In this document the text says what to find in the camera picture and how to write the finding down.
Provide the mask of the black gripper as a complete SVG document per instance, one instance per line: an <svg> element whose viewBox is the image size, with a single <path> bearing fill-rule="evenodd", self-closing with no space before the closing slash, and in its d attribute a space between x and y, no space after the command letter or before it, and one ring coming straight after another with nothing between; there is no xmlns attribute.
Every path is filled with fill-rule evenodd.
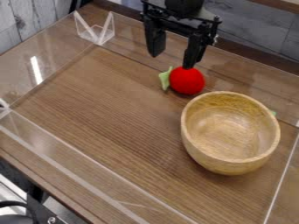
<svg viewBox="0 0 299 224"><path fill-rule="evenodd" d="M204 0L142 0L144 9L144 37L147 50L155 58L166 49L166 30L182 35L198 31L207 25L207 34L214 44L222 19L204 8ZM184 69L194 68L202 60L207 45L204 35L194 33L183 55Z"/></svg>

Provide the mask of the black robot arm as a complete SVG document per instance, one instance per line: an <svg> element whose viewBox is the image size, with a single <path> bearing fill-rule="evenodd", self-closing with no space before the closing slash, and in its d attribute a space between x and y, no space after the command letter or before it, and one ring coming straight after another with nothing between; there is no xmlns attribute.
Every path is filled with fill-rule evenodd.
<svg viewBox="0 0 299 224"><path fill-rule="evenodd" d="M159 56L166 49L167 32L175 32L188 39L182 67L194 68L207 47L216 43L220 16L204 9L204 0L140 1L147 51L152 57Z"/></svg>

